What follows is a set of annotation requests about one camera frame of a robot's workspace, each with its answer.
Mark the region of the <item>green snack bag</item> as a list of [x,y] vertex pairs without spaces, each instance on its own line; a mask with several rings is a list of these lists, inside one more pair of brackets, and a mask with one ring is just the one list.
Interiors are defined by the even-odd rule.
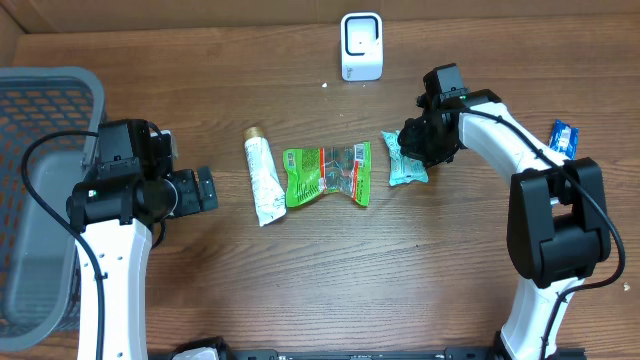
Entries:
[[341,193],[360,206],[371,195],[372,151],[368,141],[350,146],[291,148],[283,152],[286,205],[305,205],[321,195]]

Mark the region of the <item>blue snack packet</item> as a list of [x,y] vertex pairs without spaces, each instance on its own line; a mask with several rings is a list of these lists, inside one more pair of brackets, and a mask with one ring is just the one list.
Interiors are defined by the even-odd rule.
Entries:
[[551,132],[549,147],[570,160],[575,160],[578,143],[579,129],[557,119]]

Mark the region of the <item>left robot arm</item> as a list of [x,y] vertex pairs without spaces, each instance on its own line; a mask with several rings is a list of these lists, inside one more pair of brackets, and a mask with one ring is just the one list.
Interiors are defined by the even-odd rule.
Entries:
[[211,211],[218,198],[208,167],[177,170],[170,131],[142,119],[99,126],[98,157],[67,200],[83,244],[81,359],[145,359],[145,280],[153,228]]

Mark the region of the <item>mint green wipes packet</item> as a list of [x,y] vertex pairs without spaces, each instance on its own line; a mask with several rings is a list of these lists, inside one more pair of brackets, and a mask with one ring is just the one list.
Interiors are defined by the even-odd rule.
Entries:
[[391,186],[397,186],[401,184],[409,184],[412,181],[427,183],[429,181],[429,177],[423,164],[420,161],[409,158],[401,153],[401,147],[398,143],[399,134],[399,130],[393,132],[381,132],[382,138],[389,150],[389,184]]

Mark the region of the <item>white tube with gold cap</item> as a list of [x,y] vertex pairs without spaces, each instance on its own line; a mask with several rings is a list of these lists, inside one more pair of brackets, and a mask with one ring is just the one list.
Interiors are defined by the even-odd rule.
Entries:
[[250,127],[243,136],[256,215],[259,226],[264,227],[286,214],[285,192],[263,130]]

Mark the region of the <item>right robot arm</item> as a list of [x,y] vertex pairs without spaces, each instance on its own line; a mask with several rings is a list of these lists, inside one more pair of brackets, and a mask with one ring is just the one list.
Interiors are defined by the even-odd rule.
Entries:
[[488,89],[472,92],[455,64],[423,78],[421,116],[406,120],[398,143],[425,168],[449,163],[461,149],[480,155],[510,187],[506,243],[519,275],[506,323],[492,346],[471,359],[582,359],[556,337],[575,293],[608,259],[620,237],[606,210],[602,171],[544,145]]

